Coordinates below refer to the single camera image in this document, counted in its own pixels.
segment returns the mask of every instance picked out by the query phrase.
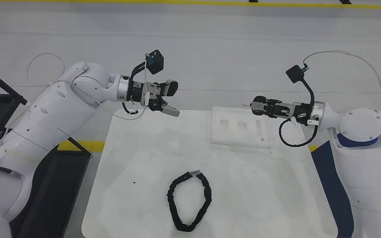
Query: white foam block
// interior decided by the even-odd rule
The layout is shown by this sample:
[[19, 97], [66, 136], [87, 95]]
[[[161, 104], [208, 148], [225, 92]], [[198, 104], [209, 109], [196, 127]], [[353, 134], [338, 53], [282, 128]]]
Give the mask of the white foam block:
[[213, 107], [210, 143], [270, 149], [273, 142], [267, 120], [250, 109]]

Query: white table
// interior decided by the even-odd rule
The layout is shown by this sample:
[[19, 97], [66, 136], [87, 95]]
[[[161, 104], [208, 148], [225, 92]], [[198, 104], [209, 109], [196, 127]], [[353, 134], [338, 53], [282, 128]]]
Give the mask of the white table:
[[[82, 224], [87, 238], [336, 237], [337, 228], [306, 146], [289, 148], [270, 120], [275, 145], [255, 149], [210, 144], [210, 111], [179, 118], [146, 111], [136, 121], [114, 117]], [[284, 126], [291, 143], [305, 140], [299, 125]], [[191, 233], [177, 231], [167, 191], [200, 169], [212, 203]], [[197, 178], [176, 188], [175, 203], [190, 223], [204, 203]]]

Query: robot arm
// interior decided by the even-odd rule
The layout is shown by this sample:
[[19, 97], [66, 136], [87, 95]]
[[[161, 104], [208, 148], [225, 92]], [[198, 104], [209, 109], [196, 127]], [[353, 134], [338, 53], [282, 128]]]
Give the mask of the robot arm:
[[163, 99], [176, 93], [176, 81], [133, 81], [145, 67], [152, 74], [164, 68], [164, 58], [158, 50], [147, 54], [145, 62], [135, 67], [130, 77], [109, 73], [98, 64], [80, 62], [30, 104], [17, 126], [0, 141], [0, 167], [12, 171], [10, 174], [0, 171], [0, 191], [7, 191], [0, 194], [0, 201], [4, 201], [0, 203], [0, 234], [10, 236], [7, 222], [27, 203], [41, 160], [83, 127], [104, 102], [140, 102], [152, 111], [179, 116], [180, 112]]
[[176, 93], [178, 83], [174, 80], [167, 80], [165, 83], [133, 81], [134, 76], [142, 72], [145, 67], [152, 74], [163, 70], [164, 58], [160, 51], [155, 50], [146, 54], [146, 62], [136, 66], [130, 77], [109, 73], [99, 64], [80, 62], [70, 67], [57, 81], [72, 84], [73, 92], [93, 107], [98, 107], [105, 101], [122, 103], [133, 101], [140, 102], [144, 106], [147, 92], [149, 93], [147, 106], [151, 111], [161, 111], [178, 117], [180, 112], [170, 107], [163, 99], [163, 96], [173, 96]]
[[[316, 132], [317, 130], [323, 131], [328, 128], [333, 128], [347, 139], [355, 142], [367, 142], [381, 135], [381, 115], [377, 111], [367, 108], [358, 108], [337, 113], [331, 109], [328, 102], [314, 101], [314, 94], [304, 80], [304, 72], [307, 70], [308, 67], [300, 68], [295, 65], [290, 68], [286, 74], [293, 83], [302, 82], [305, 85], [311, 94], [309, 104], [301, 102], [286, 104], [279, 100], [257, 96], [250, 104], [252, 113], [255, 115], [267, 115], [271, 118], [285, 118], [285, 122], [295, 117], [297, 123], [305, 126], [315, 126]], [[286, 145], [299, 147], [299, 145], [286, 143], [282, 138], [281, 132], [280, 137]]]

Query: black wire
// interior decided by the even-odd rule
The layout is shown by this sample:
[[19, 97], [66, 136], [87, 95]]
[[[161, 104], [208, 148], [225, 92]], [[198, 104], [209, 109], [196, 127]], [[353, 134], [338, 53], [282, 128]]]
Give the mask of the black wire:
[[130, 114], [130, 115], [135, 115], [138, 113], [138, 111], [136, 110], [135, 112], [130, 112], [129, 110], [127, 110], [126, 108], [126, 105], [124, 104], [124, 102], [121, 103], [122, 106], [123, 106], [123, 109], [125, 110], [126, 113]]
[[284, 140], [284, 138], [283, 138], [283, 136], [282, 136], [282, 127], [283, 127], [283, 125], [284, 125], [286, 122], [288, 122], [288, 121], [291, 121], [291, 119], [288, 118], [288, 119], [285, 120], [284, 122], [280, 123], [280, 126], [279, 126], [279, 137], [280, 137], [280, 140], [281, 140], [286, 146], [290, 146], [290, 147], [302, 147], [302, 146], [305, 146], [305, 145], [311, 143], [312, 140], [316, 137], [316, 134], [317, 134], [317, 127], [318, 127], [318, 126], [315, 126], [314, 133], [313, 133], [312, 137], [311, 137], [308, 141], [306, 141], [306, 142], [304, 142], [304, 143], [302, 143], [302, 144], [298, 144], [298, 145], [291, 145], [291, 144], [288, 144], [288, 143]]
[[301, 80], [301, 82], [303, 83], [303, 85], [305, 86], [305, 88], [308, 90], [308, 92], [310, 93], [310, 105], [314, 105], [315, 103], [315, 94], [314, 92], [312, 91], [312, 89], [310, 88], [310, 85], [308, 85], [308, 83], [303, 79]]
[[[304, 79], [302, 79], [301, 82], [303, 83], [303, 85], [305, 86], [305, 88], [306, 88], [306, 89], [308, 90], [308, 92], [310, 93], [310, 109], [308, 110], [308, 114], [306, 115], [306, 117], [309, 118], [310, 115], [311, 115], [311, 113], [312, 113], [312, 109], [313, 109], [313, 106], [314, 106], [314, 103], [315, 103], [315, 94], [314, 94], [314, 92], [312, 91], [310, 85], [308, 85], [308, 83], [307, 83]], [[313, 139], [316, 137], [316, 134], [317, 134], [317, 127], [318, 127], [318, 126], [315, 126], [314, 133], [313, 133], [312, 137], [311, 137], [308, 141], [306, 141], [306, 142], [304, 142], [304, 143], [302, 143], [302, 144], [298, 144], [298, 145], [291, 145], [291, 144], [288, 144], [288, 143], [284, 140], [284, 138], [283, 138], [283, 136], [282, 136], [282, 127], [283, 127], [283, 125], [284, 125], [286, 122], [288, 122], [288, 121], [291, 121], [291, 119], [290, 119], [290, 118], [286, 119], [284, 122], [280, 123], [280, 126], [279, 126], [279, 137], [280, 137], [280, 140], [281, 140], [286, 146], [290, 146], [290, 147], [302, 147], [302, 146], [305, 146], [305, 145], [309, 144], [310, 142], [312, 142]]]

